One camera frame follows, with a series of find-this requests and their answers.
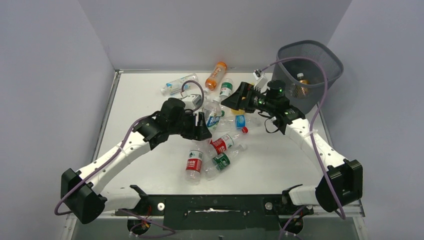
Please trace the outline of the clear bottle grey label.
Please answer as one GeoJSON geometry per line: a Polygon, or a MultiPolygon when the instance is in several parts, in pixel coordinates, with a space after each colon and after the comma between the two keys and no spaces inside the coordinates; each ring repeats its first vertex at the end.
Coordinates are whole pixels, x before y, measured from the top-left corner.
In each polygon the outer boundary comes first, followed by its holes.
{"type": "Polygon", "coordinates": [[[225,115],[220,103],[221,98],[217,96],[208,99],[202,107],[206,127],[212,134],[216,131],[220,118],[225,115]]]}

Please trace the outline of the red label bottle front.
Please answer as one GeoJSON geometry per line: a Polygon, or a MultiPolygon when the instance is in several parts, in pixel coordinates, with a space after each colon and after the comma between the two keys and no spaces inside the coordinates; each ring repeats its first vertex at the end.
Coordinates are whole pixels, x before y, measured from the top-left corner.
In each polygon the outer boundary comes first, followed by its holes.
{"type": "Polygon", "coordinates": [[[199,147],[189,150],[185,167],[185,179],[192,185],[198,185],[201,181],[203,160],[204,152],[199,147]]]}

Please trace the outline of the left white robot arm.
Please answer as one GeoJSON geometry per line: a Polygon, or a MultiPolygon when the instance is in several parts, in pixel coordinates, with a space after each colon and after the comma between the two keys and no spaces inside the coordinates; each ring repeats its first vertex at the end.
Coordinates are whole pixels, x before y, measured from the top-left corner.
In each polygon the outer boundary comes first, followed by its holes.
{"type": "Polygon", "coordinates": [[[54,213],[59,216],[59,207],[65,204],[82,224],[88,224],[103,212],[135,208],[143,194],[137,185],[125,186],[116,193],[107,192],[104,188],[133,161],[166,142],[172,135],[194,141],[212,137],[204,112],[186,109],[182,100],[171,97],[160,110],[137,119],[123,140],[97,160],[79,170],[69,168],[63,172],[60,201],[54,213]]]}

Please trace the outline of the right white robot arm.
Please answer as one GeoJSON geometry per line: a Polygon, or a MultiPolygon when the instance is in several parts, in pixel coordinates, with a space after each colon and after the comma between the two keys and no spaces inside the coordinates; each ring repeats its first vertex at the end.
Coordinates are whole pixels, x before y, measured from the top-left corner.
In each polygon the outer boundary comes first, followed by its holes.
{"type": "Polygon", "coordinates": [[[223,106],[233,110],[267,113],[277,131],[297,144],[322,174],[315,185],[300,184],[284,190],[282,209],[292,214],[301,206],[320,206],[330,213],[361,199],[362,165],[331,147],[306,116],[290,103],[284,88],[282,80],[272,80],[266,91],[261,92],[260,88],[243,81],[233,94],[221,101],[223,106]]]}

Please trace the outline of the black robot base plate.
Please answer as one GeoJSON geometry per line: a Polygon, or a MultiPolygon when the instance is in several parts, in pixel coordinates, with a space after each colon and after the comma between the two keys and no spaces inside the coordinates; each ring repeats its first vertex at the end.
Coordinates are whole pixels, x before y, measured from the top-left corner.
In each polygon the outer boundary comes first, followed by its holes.
{"type": "Polygon", "coordinates": [[[118,211],[128,216],[127,229],[137,237],[148,238],[148,230],[158,227],[169,236],[176,231],[214,231],[259,229],[278,231],[281,228],[298,234],[303,218],[314,209],[293,205],[288,192],[280,194],[227,195],[148,195],[131,185],[140,201],[133,209],[118,211]]]}

